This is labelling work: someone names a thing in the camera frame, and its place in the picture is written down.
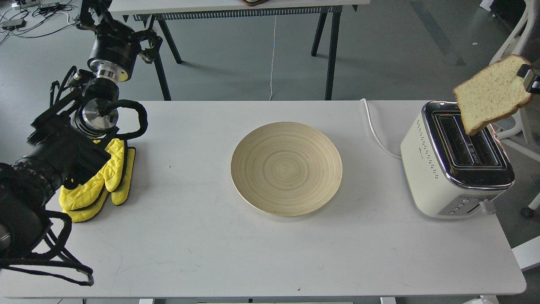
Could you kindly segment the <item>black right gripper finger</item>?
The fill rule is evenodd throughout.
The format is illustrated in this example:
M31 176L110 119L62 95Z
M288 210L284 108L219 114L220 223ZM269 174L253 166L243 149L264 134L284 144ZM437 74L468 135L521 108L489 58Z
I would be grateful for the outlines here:
M529 64L522 64L517 71L517 77L521 78L523 87L530 94L540 94L539 69L535 69Z

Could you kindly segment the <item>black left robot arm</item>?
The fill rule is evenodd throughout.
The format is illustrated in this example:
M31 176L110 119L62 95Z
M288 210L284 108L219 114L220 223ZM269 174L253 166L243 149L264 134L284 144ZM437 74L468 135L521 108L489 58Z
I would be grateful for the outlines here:
M142 104L119 98L118 83L131 78L140 56L146 63L159 55L162 38L153 29L134 31L115 20L110 0L83 0L76 27L90 30L95 41L89 69L72 67L62 83L51 85L49 109L32 123L31 150L15 164L1 164L1 268L47 276L33 267L71 268L93 285L93 270L65 247L72 229L69 215L47 210L62 186L75 189L111 159L106 146L131 140L147 130Z

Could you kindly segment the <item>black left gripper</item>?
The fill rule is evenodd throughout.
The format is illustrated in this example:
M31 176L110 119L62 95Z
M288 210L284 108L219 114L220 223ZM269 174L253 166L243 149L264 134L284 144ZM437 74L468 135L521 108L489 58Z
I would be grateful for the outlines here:
M145 63L154 63L159 55L162 38L153 27L149 27L137 31L136 40L132 39L135 31L131 27L123 23L110 23L112 16L108 8L111 4L111 0L83 0L76 17L76 28L96 34L87 61L91 71L96 73L100 63L112 63L121 68L119 81L128 81L133 75L138 54ZM148 48L143 49L141 46L144 41L148 43Z

